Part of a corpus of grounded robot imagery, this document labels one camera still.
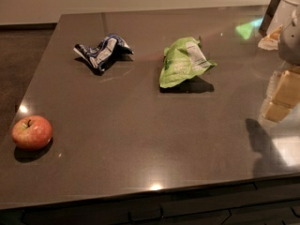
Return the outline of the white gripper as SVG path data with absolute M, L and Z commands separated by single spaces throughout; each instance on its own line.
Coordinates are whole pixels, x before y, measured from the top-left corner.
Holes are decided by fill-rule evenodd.
M 295 8 L 288 20 L 258 43 L 258 47 L 273 51 L 285 62 L 300 65 L 300 6 Z M 275 71 L 262 104 L 262 117 L 278 123 L 300 103 L 300 67 Z

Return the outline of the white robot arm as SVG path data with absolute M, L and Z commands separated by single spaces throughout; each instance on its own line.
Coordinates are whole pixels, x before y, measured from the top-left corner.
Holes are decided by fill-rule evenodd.
M 278 51 L 283 64 L 266 89 L 259 121 L 272 127 L 300 103 L 300 0 L 271 0 L 262 20 L 258 47 Z

